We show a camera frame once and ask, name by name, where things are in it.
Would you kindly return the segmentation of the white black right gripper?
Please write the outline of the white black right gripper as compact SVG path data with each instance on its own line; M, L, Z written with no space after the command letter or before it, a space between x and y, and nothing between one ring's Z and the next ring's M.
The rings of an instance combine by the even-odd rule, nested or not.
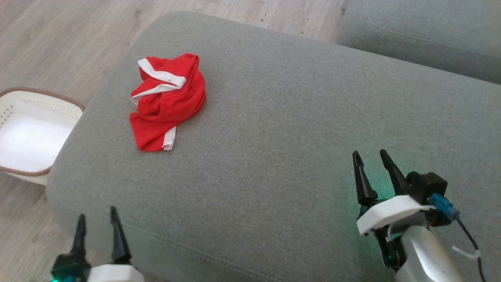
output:
M436 208L409 196L409 184L385 149L380 150L395 197L380 201L364 171L358 151L352 153L357 200L361 205L357 228L361 235L376 237L383 264L393 271L435 271Z

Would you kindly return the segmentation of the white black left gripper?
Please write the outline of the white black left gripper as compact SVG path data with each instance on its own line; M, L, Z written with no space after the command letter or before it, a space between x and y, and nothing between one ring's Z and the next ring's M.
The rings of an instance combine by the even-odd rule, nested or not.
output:
M116 207L110 207L110 223L113 226L113 264L93 267L88 282L144 282L144 275L131 265L132 255ZM73 239L71 255L86 255L86 218L80 214Z

